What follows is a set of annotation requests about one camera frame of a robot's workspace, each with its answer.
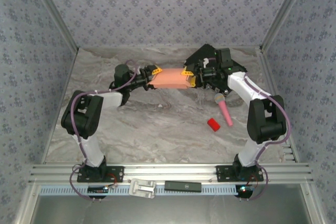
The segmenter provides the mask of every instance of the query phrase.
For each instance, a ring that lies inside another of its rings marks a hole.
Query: pink cylinder
[[[229,114],[229,111],[227,110],[225,101],[220,101],[218,103],[218,105],[219,105],[219,107],[220,107],[220,109],[221,109],[221,111],[222,111],[222,113],[224,115],[224,118],[225,118],[225,120],[227,122],[227,125],[232,126],[233,122],[232,122],[231,116]]]

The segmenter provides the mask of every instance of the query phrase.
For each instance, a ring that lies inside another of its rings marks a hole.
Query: patterned wallpaper
[[[73,56],[40,0],[0,1],[0,223],[40,163]]]
[[[297,0],[267,56],[300,159],[336,223],[336,0]]]
[[[54,0],[78,47],[261,44],[284,0]]]

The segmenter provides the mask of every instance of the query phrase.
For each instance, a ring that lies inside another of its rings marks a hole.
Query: marble surface
[[[79,162],[77,143],[60,125],[75,90],[106,90],[113,80],[114,68],[128,59],[140,66],[156,64],[162,68],[182,67],[196,48],[80,49],[46,162]],[[245,66],[250,78],[261,88],[263,80],[253,49],[232,49],[232,58]],[[248,134],[248,107],[232,92],[226,99],[234,126],[228,127],[214,92],[203,89],[158,89],[131,93],[127,104],[102,112],[96,135],[110,163],[231,163],[242,150]],[[221,128],[213,132],[207,120],[214,118]],[[261,162],[283,160],[281,146],[272,146]]]

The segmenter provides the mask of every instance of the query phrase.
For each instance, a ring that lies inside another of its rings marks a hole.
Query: purple cable
[[[290,121],[289,121],[288,115],[287,115],[287,113],[285,112],[285,110],[281,107],[281,105],[280,105],[276,100],[274,100],[272,97],[270,97],[269,95],[267,95],[267,94],[263,93],[262,91],[258,90],[258,89],[257,89],[256,87],[254,87],[251,83],[249,83],[248,80],[247,80],[247,73],[244,75],[244,81],[246,82],[246,84],[247,84],[251,89],[253,89],[254,91],[260,93],[262,96],[264,96],[265,98],[267,98],[268,100],[270,100],[272,103],[274,103],[274,104],[278,107],[278,109],[279,109],[279,110],[282,112],[282,114],[284,115],[284,117],[285,117],[285,119],[286,119],[286,122],[287,122],[287,127],[288,127],[288,128],[287,128],[287,134],[286,134],[286,136],[285,136],[285,138],[284,138],[283,140],[276,141],[276,142],[268,142],[268,143],[266,143],[266,144],[261,148],[261,150],[259,151],[259,153],[257,154],[257,156],[256,156],[256,166],[259,167],[260,169],[262,169],[262,170],[264,171],[265,176],[266,176],[266,182],[265,182],[265,186],[264,186],[264,188],[262,189],[262,191],[260,192],[260,194],[258,194],[258,195],[255,196],[255,197],[252,197],[251,199],[248,200],[248,201],[250,201],[250,200],[255,200],[255,199],[260,198],[260,197],[264,194],[264,192],[265,192],[265,190],[266,190],[266,188],[267,188],[267,186],[268,186],[268,174],[267,174],[267,171],[266,171],[266,169],[265,169],[263,166],[261,166],[261,165],[258,164],[258,160],[259,160],[260,156],[261,156],[262,153],[265,151],[265,149],[266,149],[266,147],[267,147],[268,145],[271,145],[271,144],[282,144],[282,143],[284,143],[285,141],[287,141],[288,138],[289,138],[289,136],[290,136],[290,133],[291,133],[291,131],[292,131],[292,127],[291,127],[291,125],[290,125]]]
[[[126,61],[126,63],[128,63],[128,62],[132,62],[132,63],[134,63],[133,60],[128,60],[128,61]],[[137,70],[138,70],[138,67],[135,65],[134,75],[133,75],[133,76],[131,77],[131,79],[130,79],[128,82],[126,82],[124,85],[122,85],[122,86],[120,86],[120,87],[117,87],[117,88],[115,88],[115,89],[112,89],[112,90],[107,90],[107,91],[97,91],[97,92],[95,92],[95,91],[88,91],[88,92],[80,93],[80,94],[78,94],[77,96],[75,96],[75,98],[73,99],[73,101],[72,101],[72,103],[71,103],[71,109],[70,109],[71,124],[72,124],[73,131],[75,132],[75,135],[77,136],[77,141],[78,141],[78,144],[79,144],[79,148],[80,148],[80,150],[81,150],[81,152],[82,152],[82,154],[83,154],[85,160],[84,160],[84,163],[83,163],[81,166],[79,166],[79,167],[77,167],[77,168],[75,168],[75,169],[72,169],[72,173],[71,173],[71,175],[70,175],[69,182],[70,182],[70,186],[71,186],[72,189],[75,191],[75,193],[76,193],[78,196],[80,196],[81,198],[83,198],[83,199],[92,200],[92,201],[95,201],[95,200],[96,200],[96,199],[94,199],[94,198],[91,199],[89,196],[86,196],[86,195],[81,194],[81,193],[74,187],[74,185],[73,185],[73,183],[72,183],[72,177],[73,177],[73,175],[76,173],[77,170],[82,169],[82,168],[86,165],[87,160],[88,160],[88,159],[87,159],[88,156],[86,155],[85,150],[83,149],[82,141],[80,140],[80,135],[79,135],[79,133],[78,133],[78,130],[77,130],[77,127],[76,127],[76,124],[75,124],[75,117],[74,117],[75,103],[76,103],[76,101],[77,101],[80,97],[82,97],[82,96],[84,96],[84,95],[88,95],[88,94],[105,94],[105,93],[110,93],[110,92],[112,92],[112,91],[117,91],[117,90],[120,90],[120,89],[126,87],[127,85],[129,85],[129,84],[134,80],[135,76],[137,75]]]

